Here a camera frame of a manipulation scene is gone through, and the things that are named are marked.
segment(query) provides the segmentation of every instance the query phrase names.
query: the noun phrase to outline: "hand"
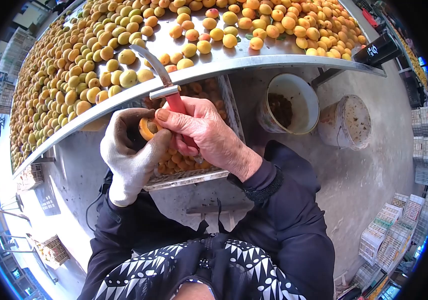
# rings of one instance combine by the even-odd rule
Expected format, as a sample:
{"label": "hand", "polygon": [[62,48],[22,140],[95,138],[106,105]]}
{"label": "hand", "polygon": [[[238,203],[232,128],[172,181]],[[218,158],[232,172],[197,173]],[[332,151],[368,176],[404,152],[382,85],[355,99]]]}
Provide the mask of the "hand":
{"label": "hand", "polygon": [[185,96],[181,99],[189,116],[170,111],[168,103],[155,113],[159,125],[176,133],[171,146],[184,155],[198,155],[198,150],[187,146],[181,135],[190,136],[202,157],[212,165],[233,173],[242,182],[250,178],[259,169],[262,158],[224,123],[211,101]]}
{"label": "hand", "polygon": [[153,117],[153,109],[128,108],[116,111],[107,126],[101,141],[101,156],[114,174],[109,199],[115,206],[134,203],[169,146],[172,134],[162,129],[144,148],[134,150],[135,142],[145,142],[139,133],[140,119]]}

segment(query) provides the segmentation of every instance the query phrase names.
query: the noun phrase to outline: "wrist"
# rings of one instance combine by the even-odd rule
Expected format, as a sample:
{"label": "wrist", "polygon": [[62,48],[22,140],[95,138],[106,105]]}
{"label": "wrist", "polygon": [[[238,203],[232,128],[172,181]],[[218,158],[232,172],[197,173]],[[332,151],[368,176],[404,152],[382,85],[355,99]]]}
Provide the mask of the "wrist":
{"label": "wrist", "polygon": [[120,178],[114,174],[109,188],[109,200],[116,207],[127,207],[135,202],[138,192],[131,191]]}
{"label": "wrist", "polygon": [[260,165],[262,165],[262,157],[251,148],[242,144],[242,148],[236,157],[236,163],[228,171],[243,183],[259,170]]}

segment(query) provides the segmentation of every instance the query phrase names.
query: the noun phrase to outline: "black sleeve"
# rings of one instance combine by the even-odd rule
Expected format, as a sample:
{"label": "black sleeve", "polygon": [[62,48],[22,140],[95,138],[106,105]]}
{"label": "black sleeve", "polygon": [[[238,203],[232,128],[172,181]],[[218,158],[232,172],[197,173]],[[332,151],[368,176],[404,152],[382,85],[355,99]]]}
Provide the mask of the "black sleeve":
{"label": "black sleeve", "polygon": [[[282,172],[266,160],[246,182],[245,188],[264,189]],[[283,183],[265,202],[281,245],[278,267],[308,300],[332,299],[334,246],[326,234],[324,212],[315,194],[283,173]]]}
{"label": "black sleeve", "polygon": [[79,300],[93,299],[106,275],[131,258],[130,239],[125,237],[130,232],[130,222],[129,218],[122,217],[131,215],[134,208],[134,205],[117,207],[107,199],[104,201],[97,219],[95,237],[91,239],[92,256]]}

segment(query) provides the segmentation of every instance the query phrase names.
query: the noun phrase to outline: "gloved hand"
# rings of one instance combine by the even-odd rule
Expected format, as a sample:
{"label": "gloved hand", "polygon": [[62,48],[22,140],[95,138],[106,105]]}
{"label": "gloved hand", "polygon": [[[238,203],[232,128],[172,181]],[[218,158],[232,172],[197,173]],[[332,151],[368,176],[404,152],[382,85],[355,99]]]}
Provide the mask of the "gloved hand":
{"label": "gloved hand", "polygon": [[145,143],[139,134],[140,119],[153,118],[154,113],[145,108],[119,110],[107,126],[101,156],[114,174],[109,199],[115,206],[134,203],[169,145],[172,134],[162,129],[139,152],[134,150],[137,143]]}

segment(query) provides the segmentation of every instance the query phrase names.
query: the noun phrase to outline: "red object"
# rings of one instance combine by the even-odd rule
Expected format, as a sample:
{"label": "red object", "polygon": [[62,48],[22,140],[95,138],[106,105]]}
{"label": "red object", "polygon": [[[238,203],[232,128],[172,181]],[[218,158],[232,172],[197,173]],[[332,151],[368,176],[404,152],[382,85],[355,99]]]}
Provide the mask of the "red object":
{"label": "red object", "polygon": [[367,22],[369,22],[372,27],[376,28],[377,26],[379,26],[365,8],[362,9],[362,15],[364,16],[364,18],[366,18]]}
{"label": "red object", "polygon": [[[181,95],[179,94],[179,92],[166,96],[165,100],[167,101],[167,103],[169,103],[169,107],[172,111],[187,115],[186,108],[184,106],[184,103],[182,102]],[[187,135],[182,136],[184,137],[184,142],[187,146],[199,149],[199,146],[197,146],[193,138]]]}

